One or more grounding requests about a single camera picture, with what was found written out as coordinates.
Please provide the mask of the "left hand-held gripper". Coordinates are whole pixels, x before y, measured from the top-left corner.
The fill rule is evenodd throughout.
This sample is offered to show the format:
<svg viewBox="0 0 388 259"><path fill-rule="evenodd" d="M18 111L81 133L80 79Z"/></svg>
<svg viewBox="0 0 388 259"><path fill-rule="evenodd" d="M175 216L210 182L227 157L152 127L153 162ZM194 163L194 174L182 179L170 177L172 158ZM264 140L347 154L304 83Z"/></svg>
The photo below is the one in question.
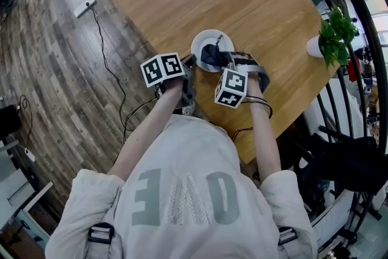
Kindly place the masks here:
<svg viewBox="0 0 388 259"><path fill-rule="evenodd" d="M196 90L193 86L193 68L196 55L191 54L180 60L177 53L163 53L150 58L140 68L147 87L155 88L159 99L166 90L165 82L173 78L182 78L182 96L177 108L191 106L195 100Z"/></svg>

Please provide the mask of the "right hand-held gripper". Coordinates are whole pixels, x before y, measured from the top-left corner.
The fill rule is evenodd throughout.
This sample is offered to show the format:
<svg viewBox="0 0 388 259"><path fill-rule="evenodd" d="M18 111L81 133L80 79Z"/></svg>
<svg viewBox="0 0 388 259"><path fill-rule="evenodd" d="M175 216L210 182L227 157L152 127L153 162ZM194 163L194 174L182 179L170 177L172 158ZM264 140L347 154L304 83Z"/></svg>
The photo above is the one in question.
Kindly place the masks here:
<svg viewBox="0 0 388 259"><path fill-rule="evenodd" d="M270 79L263 66L244 52L220 52L221 77L215 90L215 103L237 108L247 95L249 73L257 74L261 91L265 91Z"/></svg>

